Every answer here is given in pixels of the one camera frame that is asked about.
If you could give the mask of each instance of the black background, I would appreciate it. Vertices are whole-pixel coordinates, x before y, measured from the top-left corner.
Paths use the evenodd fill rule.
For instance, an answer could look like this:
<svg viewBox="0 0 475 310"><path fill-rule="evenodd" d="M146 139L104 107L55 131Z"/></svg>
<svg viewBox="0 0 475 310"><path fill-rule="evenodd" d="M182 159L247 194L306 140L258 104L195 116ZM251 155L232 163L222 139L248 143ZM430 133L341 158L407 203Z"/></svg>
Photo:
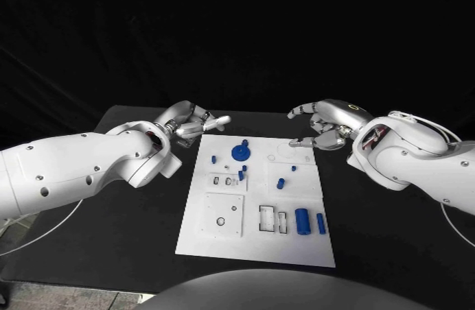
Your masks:
<svg viewBox="0 0 475 310"><path fill-rule="evenodd" d="M473 137L473 0L0 0L1 146L114 104L342 99Z"/></svg>

